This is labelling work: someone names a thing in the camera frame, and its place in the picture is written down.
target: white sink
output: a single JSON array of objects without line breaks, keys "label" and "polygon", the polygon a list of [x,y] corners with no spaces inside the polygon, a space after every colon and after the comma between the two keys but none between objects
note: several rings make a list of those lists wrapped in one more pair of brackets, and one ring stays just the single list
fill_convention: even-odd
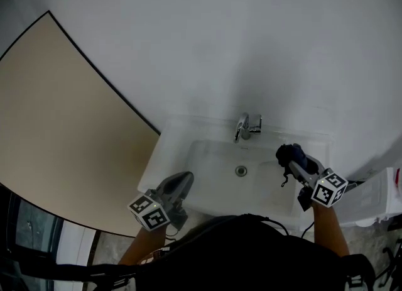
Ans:
[{"label": "white sink", "polygon": [[[245,167],[246,174],[236,174]],[[284,169],[272,149],[212,140],[190,145],[185,168],[194,173],[186,204],[212,215],[276,214],[291,216],[296,181],[284,187]]]},{"label": "white sink", "polygon": [[[188,116],[171,118],[155,146],[138,190],[156,188],[174,173],[194,173],[184,207],[214,216],[258,214],[290,229],[304,229],[313,221],[297,201],[302,188],[293,176],[284,187],[284,169],[275,157],[283,144],[299,143],[305,153],[329,165],[330,138],[295,133],[263,125],[260,135],[234,144],[236,122]],[[247,174],[236,175],[243,166]]]}]

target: faucet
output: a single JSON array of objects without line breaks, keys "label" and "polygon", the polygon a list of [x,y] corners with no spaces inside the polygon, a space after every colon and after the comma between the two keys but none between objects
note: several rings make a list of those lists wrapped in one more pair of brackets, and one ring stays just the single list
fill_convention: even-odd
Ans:
[{"label": "faucet", "polygon": [[256,133],[260,134],[261,133],[261,123],[262,123],[263,118],[261,115],[259,115],[259,124],[258,126],[252,126],[250,127],[249,125],[249,114],[248,113],[242,113],[240,116],[239,122],[237,123],[236,130],[234,132],[234,143],[238,143],[241,138],[244,140],[248,140],[251,137],[251,133]]}]

